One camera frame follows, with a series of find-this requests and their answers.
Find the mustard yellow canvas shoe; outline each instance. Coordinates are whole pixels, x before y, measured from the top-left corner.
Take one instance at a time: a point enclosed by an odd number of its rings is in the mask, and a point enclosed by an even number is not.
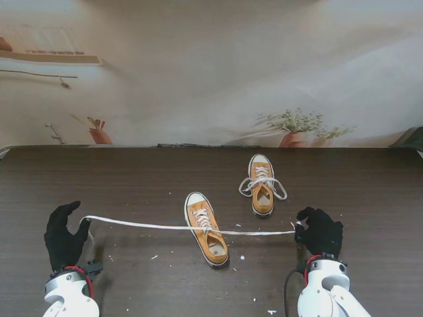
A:
[[[274,184],[277,183],[284,193],[280,196]],[[239,192],[245,197],[252,197],[252,212],[258,218],[269,217],[274,208],[274,197],[285,200],[288,196],[282,184],[275,179],[273,166],[262,154],[255,154],[250,160],[249,177],[245,178],[239,186]]]
[[[219,230],[210,202],[201,193],[191,193],[185,200],[185,220],[191,227],[203,229],[191,230],[208,265],[214,269],[229,264],[229,252],[221,234],[207,229]]]

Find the printed wall backdrop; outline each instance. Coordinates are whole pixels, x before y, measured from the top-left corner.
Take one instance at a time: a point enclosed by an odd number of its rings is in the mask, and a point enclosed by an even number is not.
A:
[[[1,58],[0,148],[387,147],[423,122],[413,0],[0,1],[0,52],[103,60]]]

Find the shoelace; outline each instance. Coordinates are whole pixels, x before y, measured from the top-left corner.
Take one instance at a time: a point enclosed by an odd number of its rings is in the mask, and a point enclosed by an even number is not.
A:
[[[238,231],[222,231],[216,230],[211,227],[188,227],[188,226],[163,226],[163,225],[150,225],[147,223],[131,223],[129,221],[114,220],[98,216],[85,216],[81,219],[80,222],[84,219],[92,219],[104,221],[105,223],[115,223],[117,225],[131,226],[131,227],[141,227],[141,228],[151,228],[151,229],[169,229],[169,230],[207,230],[220,234],[231,234],[234,236],[275,236],[279,234],[291,234],[295,233],[294,230],[291,231],[273,231],[273,232],[238,232]],[[90,231],[88,231],[91,241],[94,243],[94,237]]]
[[[239,192],[244,195],[245,197],[251,197],[252,196],[252,188],[254,186],[256,186],[259,183],[263,183],[266,184],[273,192],[273,194],[279,198],[280,200],[285,200],[286,197],[288,196],[285,188],[282,186],[282,184],[275,178],[273,177],[269,177],[269,168],[266,167],[256,167],[256,175],[257,178],[245,178],[242,182],[241,185],[239,186]],[[247,188],[243,190],[243,186],[245,185],[246,182],[250,181],[247,184]],[[280,196],[277,192],[276,192],[276,188],[274,187],[274,182],[277,183],[277,185],[279,185],[280,189],[283,191],[284,196]]]
[[[198,210],[197,212],[192,211],[191,214],[194,215],[194,219],[198,220],[196,223],[200,224],[200,227],[203,228],[204,233],[207,230],[212,229],[212,224],[210,223],[209,213],[207,212],[208,208],[203,208]]]

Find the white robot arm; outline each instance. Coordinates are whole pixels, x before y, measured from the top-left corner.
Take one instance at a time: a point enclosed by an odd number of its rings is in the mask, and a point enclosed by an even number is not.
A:
[[[86,284],[74,271],[64,271],[49,280],[44,300],[51,306],[44,317],[98,317],[97,303],[82,292]]]
[[[370,317],[349,292],[346,266],[336,260],[311,262],[308,284],[298,299],[301,317]]]

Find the white rubber toe cap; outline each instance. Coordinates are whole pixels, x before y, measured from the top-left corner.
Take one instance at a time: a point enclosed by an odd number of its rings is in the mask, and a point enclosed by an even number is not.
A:
[[[257,154],[254,156],[254,158],[251,161],[252,163],[268,163],[270,164],[270,161],[265,157],[264,155]]]
[[[201,193],[191,193],[189,195],[188,201],[186,203],[187,206],[197,203],[199,201],[205,201],[206,197]]]

